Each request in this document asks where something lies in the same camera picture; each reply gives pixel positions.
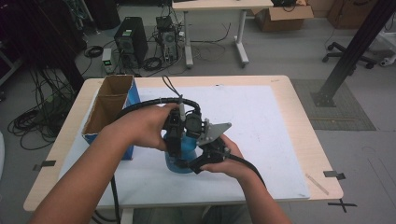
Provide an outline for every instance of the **person's right hand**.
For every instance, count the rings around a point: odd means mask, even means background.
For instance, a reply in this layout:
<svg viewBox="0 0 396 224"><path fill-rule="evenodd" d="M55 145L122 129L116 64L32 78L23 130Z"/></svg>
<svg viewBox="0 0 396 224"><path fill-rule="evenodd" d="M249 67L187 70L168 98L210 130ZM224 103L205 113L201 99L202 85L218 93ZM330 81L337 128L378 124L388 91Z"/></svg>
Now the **person's right hand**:
<svg viewBox="0 0 396 224"><path fill-rule="evenodd" d="M225 134L223 134L220 138L221 140L223 140L225 146L231 150L231 154L242 159L244 158L241 151L239 150L238 145L235 142L233 142ZM231 159L226 159L225 161L220 163L209 163L203 165L201 167L201 170L209 171L212 173L224 173L230 177L236 178L237 180L246 177L249 173L252 172L245 164Z"/></svg>

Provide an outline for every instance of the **blue container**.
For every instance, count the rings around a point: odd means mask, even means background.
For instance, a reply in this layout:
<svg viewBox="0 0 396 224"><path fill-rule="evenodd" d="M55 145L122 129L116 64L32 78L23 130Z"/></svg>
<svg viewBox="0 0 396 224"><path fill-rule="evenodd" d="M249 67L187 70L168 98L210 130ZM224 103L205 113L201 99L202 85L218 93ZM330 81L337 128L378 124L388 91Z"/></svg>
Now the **blue container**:
<svg viewBox="0 0 396 224"><path fill-rule="evenodd" d="M192 169L190 168L180 168L177 165L185 163L186 161L190 162L197 158L197 154L195 153L195 148L197 146L196 142L195 138L190 138L183 134L181 139L181 159L170 157L169 153L165 152L166 166L170 171L178 174L187 174L192 172Z"/></svg>

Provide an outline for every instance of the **black pole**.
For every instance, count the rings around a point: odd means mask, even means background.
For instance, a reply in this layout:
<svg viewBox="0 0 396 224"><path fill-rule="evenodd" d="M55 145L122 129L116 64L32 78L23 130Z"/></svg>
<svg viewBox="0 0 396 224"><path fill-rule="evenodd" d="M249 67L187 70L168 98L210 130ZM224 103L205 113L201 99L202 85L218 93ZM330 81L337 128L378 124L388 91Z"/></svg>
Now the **black pole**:
<svg viewBox="0 0 396 224"><path fill-rule="evenodd" d="M396 1L378 0L319 92L311 93L316 106L334 106L332 98L364 51L396 10Z"/></svg>

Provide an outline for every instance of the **black cross mark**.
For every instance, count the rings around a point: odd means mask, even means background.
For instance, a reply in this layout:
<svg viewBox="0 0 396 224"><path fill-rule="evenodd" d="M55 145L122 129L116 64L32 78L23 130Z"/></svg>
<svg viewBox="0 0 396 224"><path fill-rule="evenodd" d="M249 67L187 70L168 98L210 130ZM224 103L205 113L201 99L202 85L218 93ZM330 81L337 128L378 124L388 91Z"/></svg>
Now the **black cross mark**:
<svg viewBox="0 0 396 224"><path fill-rule="evenodd" d="M343 199L340 199L340 203L327 203L327 204L328 204L328 205L340 205L340 206L343 207L343 210L344 210L345 213L347 212L347 209L346 209L347 206L350 206L350 207L357 207L357 205L354 204L354 203L344 203L344 202L343 202Z"/></svg>

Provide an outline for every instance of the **background desk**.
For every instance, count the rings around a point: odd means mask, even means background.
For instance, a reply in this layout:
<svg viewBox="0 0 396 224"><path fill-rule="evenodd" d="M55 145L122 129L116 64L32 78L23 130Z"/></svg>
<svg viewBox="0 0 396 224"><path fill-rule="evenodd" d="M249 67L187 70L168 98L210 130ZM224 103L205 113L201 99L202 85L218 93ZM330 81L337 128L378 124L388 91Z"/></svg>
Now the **background desk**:
<svg viewBox="0 0 396 224"><path fill-rule="evenodd" d="M56 163L54 166L41 169L25 201L25 210L34 211L58 181L64 158L74 142L78 128L92 101L93 93L100 87L102 81L101 78L85 81L47 157L47 161L56 161ZM343 197L343 191L337 179L325 177L323 174L323 171L330 171L332 167L287 77L172 77L172 82L175 87L208 86L219 83L234 86L271 86L303 172L310 176L305 179L311 193L310 200L330 200ZM142 77L136 79L136 85L138 87L162 87L163 81L160 77Z"/></svg>
<svg viewBox="0 0 396 224"><path fill-rule="evenodd" d="M172 8L175 11L184 12L184 29L186 37L184 50L186 53L187 67L191 68L193 65L189 32L189 11L242 9L239 18L238 35L235 37L235 44L241 57L242 66L245 66L246 64L248 64L248 56L242 44L242 34L244 33L247 9L266 8L272 6L273 3L271 2L271 0L197 0L173 3Z"/></svg>

